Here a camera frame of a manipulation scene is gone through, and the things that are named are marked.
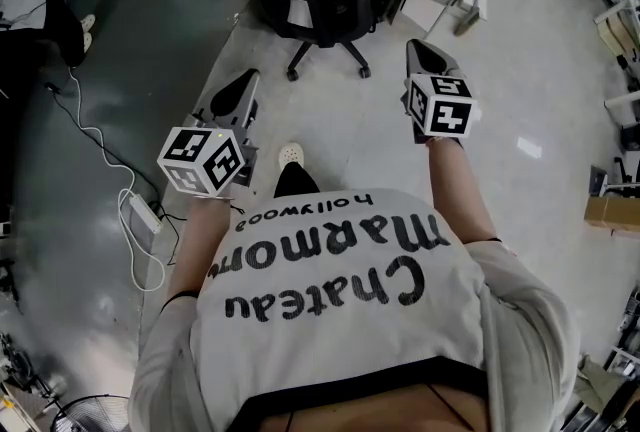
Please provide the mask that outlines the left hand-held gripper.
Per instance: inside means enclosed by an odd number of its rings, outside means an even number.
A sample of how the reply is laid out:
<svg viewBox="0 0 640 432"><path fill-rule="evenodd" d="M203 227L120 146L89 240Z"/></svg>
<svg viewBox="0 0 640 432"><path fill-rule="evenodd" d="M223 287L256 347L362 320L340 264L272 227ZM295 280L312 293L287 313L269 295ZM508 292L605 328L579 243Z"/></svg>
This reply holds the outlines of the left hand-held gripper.
<svg viewBox="0 0 640 432"><path fill-rule="evenodd" d="M204 123L196 117L171 129L157 163L173 187L193 196L227 196L231 184L251 183L257 147L249 138L255 120L260 73L247 69L210 101L213 117L227 122Z"/></svg>

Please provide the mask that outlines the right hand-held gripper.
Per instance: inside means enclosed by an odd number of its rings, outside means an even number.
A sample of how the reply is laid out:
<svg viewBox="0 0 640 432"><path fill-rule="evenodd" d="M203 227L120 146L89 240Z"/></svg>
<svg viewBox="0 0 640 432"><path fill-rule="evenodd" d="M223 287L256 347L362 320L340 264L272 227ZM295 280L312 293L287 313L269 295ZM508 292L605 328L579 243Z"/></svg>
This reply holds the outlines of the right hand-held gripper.
<svg viewBox="0 0 640 432"><path fill-rule="evenodd" d="M412 123L414 143L468 137L475 98L457 61L433 44L410 39L406 43L406 72L401 103Z"/></svg>

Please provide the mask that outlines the person's right forearm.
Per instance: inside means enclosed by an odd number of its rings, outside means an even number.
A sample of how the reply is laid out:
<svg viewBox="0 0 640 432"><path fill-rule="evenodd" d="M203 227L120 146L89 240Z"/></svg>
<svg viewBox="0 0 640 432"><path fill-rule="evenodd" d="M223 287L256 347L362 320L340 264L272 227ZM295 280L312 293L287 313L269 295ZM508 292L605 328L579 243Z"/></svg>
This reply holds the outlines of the person's right forearm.
<svg viewBox="0 0 640 432"><path fill-rule="evenodd" d="M433 206L463 244L498 235L463 147L451 138L426 143Z"/></svg>

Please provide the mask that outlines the person's left forearm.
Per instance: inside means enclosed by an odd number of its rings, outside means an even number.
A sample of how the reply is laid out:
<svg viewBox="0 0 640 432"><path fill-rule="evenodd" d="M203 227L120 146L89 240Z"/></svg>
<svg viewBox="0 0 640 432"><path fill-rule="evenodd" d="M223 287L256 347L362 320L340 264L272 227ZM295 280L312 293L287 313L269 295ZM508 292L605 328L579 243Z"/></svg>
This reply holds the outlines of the person's left forearm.
<svg viewBox="0 0 640 432"><path fill-rule="evenodd" d="M183 292L198 294L217 249L230 226L228 200L194 198L168 285L167 299Z"/></svg>

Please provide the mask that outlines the person's white clog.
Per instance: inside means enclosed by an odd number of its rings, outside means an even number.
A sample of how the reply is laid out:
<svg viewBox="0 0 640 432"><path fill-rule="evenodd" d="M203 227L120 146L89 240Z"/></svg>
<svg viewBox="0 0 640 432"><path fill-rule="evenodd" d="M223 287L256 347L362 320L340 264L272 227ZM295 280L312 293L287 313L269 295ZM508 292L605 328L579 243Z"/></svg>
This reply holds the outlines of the person's white clog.
<svg viewBox="0 0 640 432"><path fill-rule="evenodd" d="M300 167L304 166L304 151L297 142L284 145L278 154L278 164L281 171L291 163L298 164Z"/></svg>

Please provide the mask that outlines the person's black trouser leg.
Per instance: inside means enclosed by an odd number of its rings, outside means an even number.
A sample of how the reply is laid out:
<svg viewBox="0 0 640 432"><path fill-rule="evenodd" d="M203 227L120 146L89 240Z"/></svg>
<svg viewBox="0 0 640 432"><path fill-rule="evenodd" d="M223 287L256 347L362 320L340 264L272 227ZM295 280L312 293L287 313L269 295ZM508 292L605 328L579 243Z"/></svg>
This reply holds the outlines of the person's black trouser leg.
<svg viewBox="0 0 640 432"><path fill-rule="evenodd" d="M320 189L314 179L298 162L289 162L282 169L278 178L274 197L306 195L319 193Z"/></svg>

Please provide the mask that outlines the white power strip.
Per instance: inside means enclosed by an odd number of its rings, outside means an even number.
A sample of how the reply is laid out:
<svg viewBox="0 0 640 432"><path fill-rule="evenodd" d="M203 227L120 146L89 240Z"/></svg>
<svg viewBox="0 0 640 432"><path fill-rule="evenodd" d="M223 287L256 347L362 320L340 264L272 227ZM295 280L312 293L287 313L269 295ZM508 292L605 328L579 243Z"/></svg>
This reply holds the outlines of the white power strip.
<svg viewBox="0 0 640 432"><path fill-rule="evenodd" d="M161 220L140 194L130 193L129 205L154 235L161 232Z"/></svg>

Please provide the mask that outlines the brown cardboard box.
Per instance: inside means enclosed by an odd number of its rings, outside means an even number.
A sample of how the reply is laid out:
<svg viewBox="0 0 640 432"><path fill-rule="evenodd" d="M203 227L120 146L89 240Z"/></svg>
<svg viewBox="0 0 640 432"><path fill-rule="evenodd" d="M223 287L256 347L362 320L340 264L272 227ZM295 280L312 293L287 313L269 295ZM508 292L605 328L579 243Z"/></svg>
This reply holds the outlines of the brown cardboard box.
<svg viewBox="0 0 640 432"><path fill-rule="evenodd" d="M584 221L594 227L640 234L640 199L589 197Z"/></svg>

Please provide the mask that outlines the white printed t-shirt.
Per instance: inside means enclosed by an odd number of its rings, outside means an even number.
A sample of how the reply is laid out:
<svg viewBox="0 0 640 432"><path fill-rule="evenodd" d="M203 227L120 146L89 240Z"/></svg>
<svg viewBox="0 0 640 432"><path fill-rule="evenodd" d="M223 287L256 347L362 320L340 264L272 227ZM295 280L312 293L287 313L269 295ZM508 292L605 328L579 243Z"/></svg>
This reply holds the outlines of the white printed t-shirt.
<svg viewBox="0 0 640 432"><path fill-rule="evenodd" d="M486 400L494 432L551 432L579 343L562 300L506 246L463 244L415 197L282 197L234 222L203 288L163 306L129 426L251 432L425 382Z"/></svg>

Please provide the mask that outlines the grey metal bracket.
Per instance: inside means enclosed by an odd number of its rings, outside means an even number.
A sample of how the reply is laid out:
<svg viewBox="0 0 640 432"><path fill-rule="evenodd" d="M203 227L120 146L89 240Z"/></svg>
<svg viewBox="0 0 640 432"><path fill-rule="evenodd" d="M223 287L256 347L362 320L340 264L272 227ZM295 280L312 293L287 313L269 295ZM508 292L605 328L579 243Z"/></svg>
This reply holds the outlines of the grey metal bracket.
<svg viewBox="0 0 640 432"><path fill-rule="evenodd" d="M589 177L589 195L599 197L602 195L603 186L607 183L608 174L605 169L592 165Z"/></svg>

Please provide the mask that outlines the black pedestal fan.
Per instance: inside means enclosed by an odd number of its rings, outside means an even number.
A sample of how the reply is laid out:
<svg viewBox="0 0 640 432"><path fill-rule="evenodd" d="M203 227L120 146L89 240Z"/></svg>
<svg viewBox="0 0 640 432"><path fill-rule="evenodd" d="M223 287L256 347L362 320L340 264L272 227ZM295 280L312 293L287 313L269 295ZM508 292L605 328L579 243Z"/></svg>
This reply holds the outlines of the black pedestal fan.
<svg viewBox="0 0 640 432"><path fill-rule="evenodd" d="M78 398L59 410L50 432L131 432L128 401L111 394Z"/></svg>

